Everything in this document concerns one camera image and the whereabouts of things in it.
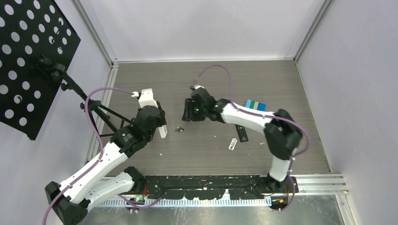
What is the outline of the black remote control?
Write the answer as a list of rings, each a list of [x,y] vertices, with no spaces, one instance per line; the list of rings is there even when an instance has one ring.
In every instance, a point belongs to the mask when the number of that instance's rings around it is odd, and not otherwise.
[[[248,141],[248,136],[247,136],[247,132],[245,130],[245,127],[243,127],[241,125],[238,125],[238,124],[236,124],[235,126],[236,126],[237,134],[238,134],[238,137],[239,137],[239,141],[241,143],[247,142]]]

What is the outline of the white air conditioner remote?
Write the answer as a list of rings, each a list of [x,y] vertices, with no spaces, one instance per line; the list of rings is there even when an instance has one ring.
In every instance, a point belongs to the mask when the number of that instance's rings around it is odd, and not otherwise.
[[[158,129],[159,129],[161,138],[162,139],[166,138],[167,133],[168,133],[166,125],[163,125],[163,126],[159,127]]]

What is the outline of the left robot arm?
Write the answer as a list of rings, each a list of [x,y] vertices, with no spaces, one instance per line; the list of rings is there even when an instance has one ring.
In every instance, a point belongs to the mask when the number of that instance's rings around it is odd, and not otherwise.
[[[165,112],[159,101],[141,103],[133,121],[117,130],[108,143],[101,144],[98,155],[61,183],[51,181],[45,186],[49,207],[42,223],[46,224],[53,210],[63,224],[77,225],[92,208],[111,196],[127,191],[139,194],[144,188],[143,177],[132,166],[115,179],[99,181],[144,148],[155,131],[164,130],[165,125]]]

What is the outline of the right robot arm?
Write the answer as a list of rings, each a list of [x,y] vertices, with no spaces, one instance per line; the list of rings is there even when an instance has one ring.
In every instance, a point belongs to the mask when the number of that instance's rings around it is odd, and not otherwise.
[[[206,118],[220,123],[236,124],[265,136],[273,155],[268,175],[268,187],[281,192],[287,185],[294,150],[299,146],[303,132],[285,110],[264,112],[237,105],[221,98],[216,100],[200,85],[192,85],[190,98],[185,100],[183,121],[204,121]]]

